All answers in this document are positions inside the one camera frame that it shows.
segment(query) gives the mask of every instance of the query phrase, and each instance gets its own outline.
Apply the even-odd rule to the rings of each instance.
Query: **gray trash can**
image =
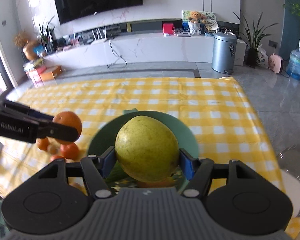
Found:
[[[220,73],[233,73],[237,37],[227,33],[215,33],[212,68]]]

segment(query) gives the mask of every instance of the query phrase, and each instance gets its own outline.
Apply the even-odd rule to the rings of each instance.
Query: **green bowl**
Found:
[[[104,127],[102,127],[92,138],[87,151],[87,155],[95,154],[99,156],[103,154],[103,152],[105,152],[110,146],[114,146],[115,139],[121,127],[130,119],[139,115],[152,117],[165,124],[176,136],[179,148],[185,149],[194,158],[199,157],[198,143],[191,130],[183,122],[173,117],[172,115],[162,112],[138,111],[136,109],[123,111],[123,115],[113,119]],[[187,183],[188,181],[183,177],[183,181],[179,189],[184,188]]]

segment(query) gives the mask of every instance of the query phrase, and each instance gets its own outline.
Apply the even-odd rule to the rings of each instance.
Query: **yellow checkered tablecloth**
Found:
[[[125,109],[160,111],[184,122],[194,133],[200,156],[216,163],[239,159],[279,189],[282,179],[274,151],[263,126],[240,85],[231,77],[134,78],[87,81],[27,91],[19,100],[43,113],[73,111],[82,120],[77,140],[82,156],[92,136]],[[43,168],[50,155],[32,144],[0,138],[0,195]],[[225,179],[215,179],[211,189]],[[292,220],[291,235],[300,230]]]

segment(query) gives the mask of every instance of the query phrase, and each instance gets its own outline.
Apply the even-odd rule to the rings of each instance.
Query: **red box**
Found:
[[[163,33],[168,33],[173,35],[174,32],[174,25],[173,23],[164,23],[162,24]]]

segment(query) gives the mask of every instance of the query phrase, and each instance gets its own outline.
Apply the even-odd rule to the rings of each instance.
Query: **green plate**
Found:
[[[110,146],[114,146],[115,139],[121,127],[128,122],[133,117],[139,115],[145,115],[152,117],[154,119],[159,120],[163,124],[165,124],[176,136],[179,148],[185,149],[192,157],[198,158],[199,157],[199,147],[198,143],[191,132],[191,130],[179,119],[173,117],[172,115],[156,112],[156,111],[138,111],[137,109],[133,110],[125,110],[123,111],[123,115],[113,119],[109,123],[107,123],[104,127],[102,127],[98,133],[92,138],[87,155],[95,154],[97,156],[101,155],[104,151],[106,151]],[[122,179],[122,171],[121,167],[116,163],[115,167],[113,168],[115,172],[111,172],[109,177],[107,178],[109,186],[111,188],[118,188],[118,185],[122,185],[122,183],[115,181],[117,178]],[[178,190],[181,190],[187,184],[187,180],[183,177],[178,179],[176,183],[176,187]],[[127,178],[124,180],[124,185],[128,187],[133,187],[135,181],[132,181],[131,178]]]

